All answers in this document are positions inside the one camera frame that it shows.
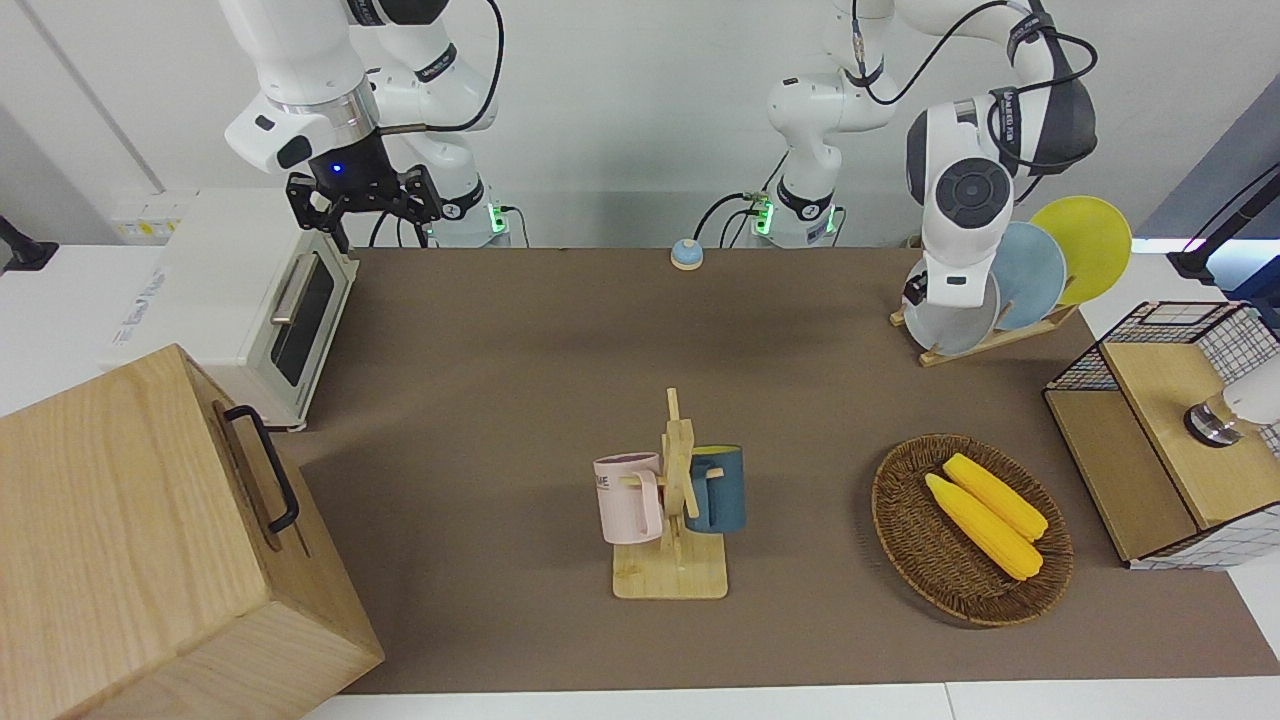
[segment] white plate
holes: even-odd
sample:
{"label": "white plate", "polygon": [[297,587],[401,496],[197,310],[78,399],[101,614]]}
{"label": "white plate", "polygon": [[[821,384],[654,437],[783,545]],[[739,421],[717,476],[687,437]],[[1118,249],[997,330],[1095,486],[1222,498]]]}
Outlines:
{"label": "white plate", "polygon": [[[908,279],[924,272],[924,260],[911,268]],[[941,307],[922,302],[911,305],[905,299],[902,318],[915,342],[938,355],[961,355],[980,343],[1000,314],[1000,284],[996,275],[987,274],[987,291],[979,307]]]}

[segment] corn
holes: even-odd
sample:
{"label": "corn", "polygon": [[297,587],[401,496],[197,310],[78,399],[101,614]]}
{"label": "corn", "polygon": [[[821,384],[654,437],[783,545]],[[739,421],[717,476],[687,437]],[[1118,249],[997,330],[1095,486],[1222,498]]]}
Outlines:
{"label": "corn", "polygon": [[956,452],[951,460],[942,464],[942,469],[957,486],[969,491],[969,495],[980,500],[1001,520],[1009,523],[1010,528],[1018,530],[1018,534],[1032,542],[1044,537],[1048,520],[1041,511],[982,465]]}
{"label": "corn", "polygon": [[955,524],[969,536],[987,557],[996,561],[1001,570],[1015,580],[1025,580],[1039,573],[1044,559],[1032,543],[1019,536],[986,505],[965,492],[957,484],[928,473],[924,475],[933,500],[938,502]]}

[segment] green led light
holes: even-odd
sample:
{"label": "green led light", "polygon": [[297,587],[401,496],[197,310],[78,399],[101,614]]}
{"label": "green led light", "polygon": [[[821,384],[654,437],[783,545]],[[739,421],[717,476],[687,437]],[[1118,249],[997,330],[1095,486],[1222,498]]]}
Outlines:
{"label": "green led light", "polygon": [[756,213],[755,234],[767,236],[769,234],[769,231],[772,228],[773,228],[773,201],[765,200],[763,211]]}
{"label": "green led light", "polygon": [[493,227],[494,234],[507,232],[507,218],[502,215],[502,210],[495,208],[493,202],[489,204],[489,224]]}

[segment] brown mat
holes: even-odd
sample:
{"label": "brown mat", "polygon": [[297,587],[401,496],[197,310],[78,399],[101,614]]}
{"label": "brown mat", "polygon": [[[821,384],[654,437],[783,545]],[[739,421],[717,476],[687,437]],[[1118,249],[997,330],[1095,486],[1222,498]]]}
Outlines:
{"label": "brown mat", "polygon": [[[1041,398],[1089,343],[922,369],[886,316],[915,251],[369,251],[303,462],[387,662],[357,693],[1280,671],[1225,574],[1134,573]],[[730,594],[609,592],[591,459],[658,450],[667,386],[745,447]],[[961,629],[893,573],[868,488],[899,442],[989,442],[1053,493],[1075,575],[1047,616]]]}

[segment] wooden crate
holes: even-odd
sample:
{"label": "wooden crate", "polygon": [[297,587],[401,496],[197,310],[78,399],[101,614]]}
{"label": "wooden crate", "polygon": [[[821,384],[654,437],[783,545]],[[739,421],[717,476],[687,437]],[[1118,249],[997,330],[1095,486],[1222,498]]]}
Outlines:
{"label": "wooden crate", "polygon": [[296,719],[381,661],[229,405],[170,346],[0,418],[0,716]]}

